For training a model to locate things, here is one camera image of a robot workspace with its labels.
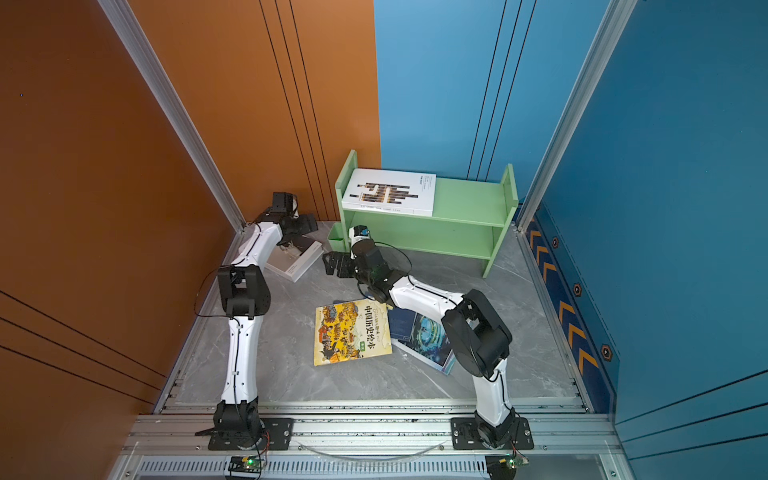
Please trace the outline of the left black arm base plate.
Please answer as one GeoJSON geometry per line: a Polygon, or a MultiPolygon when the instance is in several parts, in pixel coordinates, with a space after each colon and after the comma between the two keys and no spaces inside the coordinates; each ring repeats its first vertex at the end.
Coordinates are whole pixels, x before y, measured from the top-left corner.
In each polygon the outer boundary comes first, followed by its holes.
{"type": "Polygon", "coordinates": [[[244,451],[264,453],[266,451],[287,451],[293,436],[294,420],[287,417],[266,418],[244,424],[239,419],[233,422],[215,421],[198,436],[209,439],[210,451],[244,451]]]}

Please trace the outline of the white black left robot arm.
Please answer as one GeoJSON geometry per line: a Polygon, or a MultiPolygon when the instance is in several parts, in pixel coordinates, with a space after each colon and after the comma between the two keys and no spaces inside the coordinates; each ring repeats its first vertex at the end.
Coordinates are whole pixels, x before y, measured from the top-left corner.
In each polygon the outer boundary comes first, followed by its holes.
{"type": "Polygon", "coordinates": [[[232,263],[217,271],[223,316],[228,320],[229,354],[221,400],[213,416],[213,441],[241,450],[263,448],[256,360],[261,326],[271,306],[271,292],[262,268],[277,246],[316,229],[312,214],[270,207],[248,228],[232,263]]]}

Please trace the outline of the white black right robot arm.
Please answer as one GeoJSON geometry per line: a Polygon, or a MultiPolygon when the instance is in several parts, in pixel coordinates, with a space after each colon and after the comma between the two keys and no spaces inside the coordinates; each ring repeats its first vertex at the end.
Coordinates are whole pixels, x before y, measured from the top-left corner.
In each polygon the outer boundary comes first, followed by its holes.
{"type": "Polygon", "coordinates": [[[473,376],[476,431],[491,449],[516,446],[522,417],[508,395],[507,360],[513,336],[488,298],[472,289],[441,290],[390,265],[382,246],[370,239],[350,253],[322,256],[328,275],[353,278],[381,304],[410,310],[440,323],[461,367],[473,376]]]}

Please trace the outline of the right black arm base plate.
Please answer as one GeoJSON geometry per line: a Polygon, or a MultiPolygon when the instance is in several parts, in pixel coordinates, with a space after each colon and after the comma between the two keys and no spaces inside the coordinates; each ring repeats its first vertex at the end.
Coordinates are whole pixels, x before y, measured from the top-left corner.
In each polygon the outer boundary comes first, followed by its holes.
{"type": "Polygon", "coordinates": [[[452,445],[455,450],[533,450],[532,430],[526,418],[511,415],[505,422],[492,426],[480,417],[455,417],[450,420],[452,445]]]}

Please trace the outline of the white book with brown pattern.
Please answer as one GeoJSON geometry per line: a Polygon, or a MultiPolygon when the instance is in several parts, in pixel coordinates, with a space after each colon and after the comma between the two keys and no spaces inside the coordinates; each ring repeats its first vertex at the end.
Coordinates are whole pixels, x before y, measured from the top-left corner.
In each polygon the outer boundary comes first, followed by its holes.
{"type": "Polygon", "coordinates": [[[341,204],[345,210],[431,217],[436,182],[435,174],[356,168],[341,204]]]}

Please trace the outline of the white LOVER book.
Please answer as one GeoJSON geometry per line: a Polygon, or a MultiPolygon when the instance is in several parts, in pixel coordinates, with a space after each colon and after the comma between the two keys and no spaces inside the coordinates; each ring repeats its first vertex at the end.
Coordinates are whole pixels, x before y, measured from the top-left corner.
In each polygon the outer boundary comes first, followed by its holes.
{"type": "Polygon", "coordinates": [[[266,267],[296,283],[323,253],[323,245],[320,242],[310,237],[298,236],[284,245],[276,246],[266,267]]]}

